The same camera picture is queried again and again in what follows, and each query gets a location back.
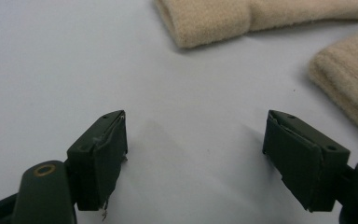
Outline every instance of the knitted fabric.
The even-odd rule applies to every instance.
[[[320,51],[310,79],[358,125],[358,34]]]
[[[180,48],[325,19],[358,20],[358,0],[155,0]]]

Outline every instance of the metal rivet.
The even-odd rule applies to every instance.
[[[34,175],[35,176],[44,176],[44,175],[49,175],[49,174],[53,173],[54,171],[55,171],[55,165],[46,164],[46,165],[41,165],[41,166],[37,167],[34,170]]]

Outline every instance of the white surface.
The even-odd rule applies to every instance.
[[[125,109],[129,162],[104,223],[337,223],[338,203],[305,211],[261,148],[276,109],[358,162],[357,127],[307,78],[317,51],[356,31],[325,21],[180,50],[151,0],[0,1],[0,199]]]

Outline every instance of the beige fabric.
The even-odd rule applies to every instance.
[[[305,21],[358,20],[358,0],[155,0],[180,48]]]
[[[358,125],[358,34],[319,52],[310,79]]]

